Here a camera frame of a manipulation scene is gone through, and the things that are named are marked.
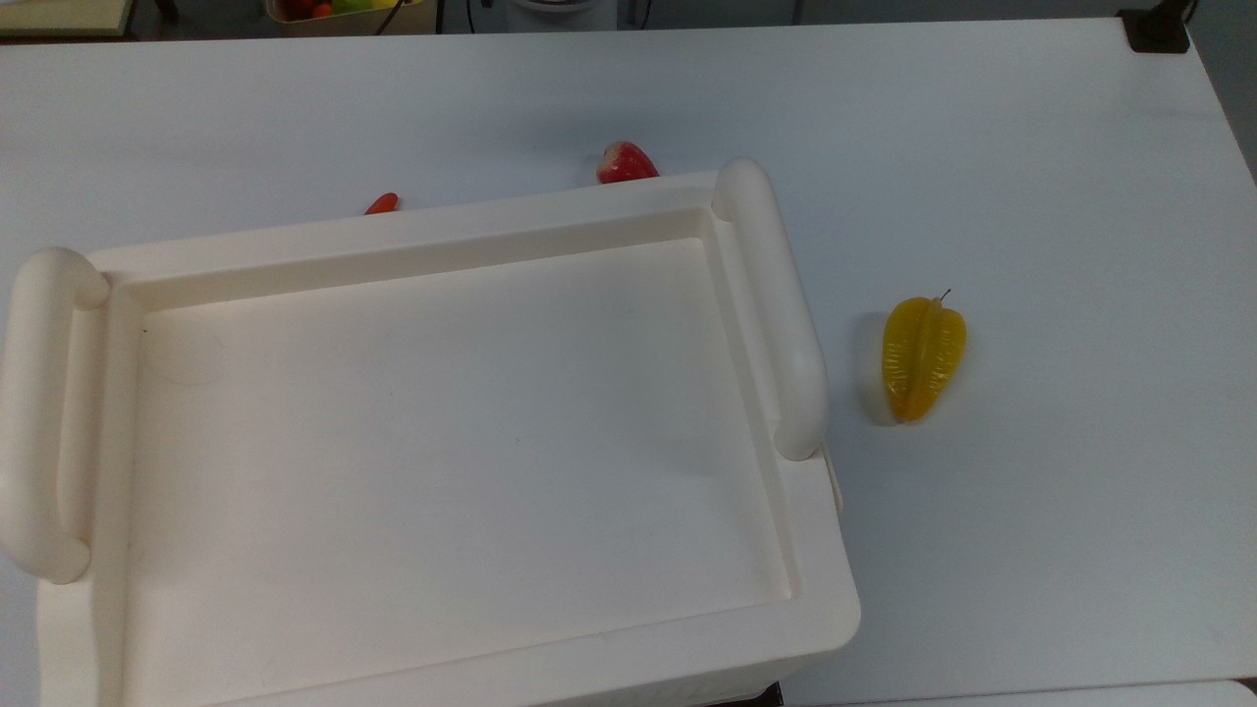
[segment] floor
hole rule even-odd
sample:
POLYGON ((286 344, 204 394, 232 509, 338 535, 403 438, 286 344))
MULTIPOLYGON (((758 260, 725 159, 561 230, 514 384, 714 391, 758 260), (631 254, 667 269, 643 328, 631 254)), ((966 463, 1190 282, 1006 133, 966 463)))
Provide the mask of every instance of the floor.
MULTIPOLYGON (((466 33, 466 0, 451 0, 445 30, 466 33)), ((503 30, 502 5, 493 9, 473 3, 471 18, 479 33, 503 30)), ((241 39, 277 36, 278 24, 266 14, 265 0, 176 0, 177 24, 163 21, 153 0, 136 0, 132 33, 142 40, 241 39)), ((620 0, 625 29, 649 16, 650 29, 747 24, 787 24, 789 0, 620 0)), ((1126 5, 1150 6, 1150 0, 803 0, 804 24, 881 21, 945 21, 1112 16, 1126 5)), ((1249 170, 1257 180, 1257 3, 1253 0, 1203 0, 1190 24, 1222 107, 1231 121, 1249 170)))

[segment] toy fruit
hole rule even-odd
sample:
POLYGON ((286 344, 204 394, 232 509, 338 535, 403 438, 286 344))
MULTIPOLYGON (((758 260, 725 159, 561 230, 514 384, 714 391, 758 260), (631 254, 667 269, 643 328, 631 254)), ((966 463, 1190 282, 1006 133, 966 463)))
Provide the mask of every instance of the toy fruit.
POLYGON ((943 297, 905 299, 886 320, 881 380, 891 411, 905 423, 930 411, 964 356, 964 317, 944 308, 943 297))
POLYGON ((597 176, 598 184, 611 184, 659 176, 659 170, 641 147, 632 142, 612 142, 602 152, 597 176))
POLYGON ((370 216, 371 214, 387 214, 388 211, 396 211, 396 210, 397 210, 397 195, 390 191, 388 194, 385 194, 380 199, 376 199, 375 204, 367 208, 367 213, 365 215, 370 216))
POLYGON ((284 8, 289 20, 308 20, 314 11, 314 0, 287 0, 284 8))

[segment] red fruit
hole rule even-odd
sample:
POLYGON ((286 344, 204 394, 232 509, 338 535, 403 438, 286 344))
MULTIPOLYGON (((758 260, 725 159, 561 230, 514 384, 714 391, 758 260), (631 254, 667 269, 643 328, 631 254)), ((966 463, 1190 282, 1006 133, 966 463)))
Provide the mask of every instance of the red fruit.
POLYGON ((314 0, 288 0, 289 20, 308 20, 314 11, 314 0))
POLYGON ((376 199, 376 203, 372 204, 370 209, 367 209, 367 213, 365 215, 370 216, 371 214, 387 214, 388 211, 396 211, 396 210, 397 210, 397 195, 390 191, 388 194, 385 194, 380 199, 376 199))
POLYGON ((602 152, 597 175, 598 184, 611 184, 659 176, 659 170, 641 147, 632 142, 612 142, 602 152))

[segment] table surface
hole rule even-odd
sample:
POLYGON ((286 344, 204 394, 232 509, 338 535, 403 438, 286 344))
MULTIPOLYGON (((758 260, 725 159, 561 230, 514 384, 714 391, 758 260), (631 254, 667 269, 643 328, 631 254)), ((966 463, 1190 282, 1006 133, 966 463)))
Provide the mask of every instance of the table surface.
MULTIPOLYGON (((789 696, 786 704, 793 707, 789 696)), ((1239 683, 1203 682, 909 699, 894 707, 1257 707, 1257 697, 1239 683)))
MULTIPOLYGON (((864 621, 796 703, 1257 674, 1257 190, 1198 57, 1117 20, 0 48, 23 257, 667 174, 772 175, 864 621), (970 341, 887 424, 880 328, 970 341)), ((35 699, 0 565, 0 702, 35 699)))
POLYGON ((0 4, 3 35, 122 36, 132 0, 18 0, 0 4))

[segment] white plastic tray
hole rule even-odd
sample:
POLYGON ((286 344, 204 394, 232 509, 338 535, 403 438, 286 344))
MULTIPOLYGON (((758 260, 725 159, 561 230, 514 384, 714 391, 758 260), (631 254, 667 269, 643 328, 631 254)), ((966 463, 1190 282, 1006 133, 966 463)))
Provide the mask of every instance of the white plastic tray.
POLYGON ((50 249, 0 542, 49 707, 701 704, 855 632, 826 416, 749 160, 50 249))

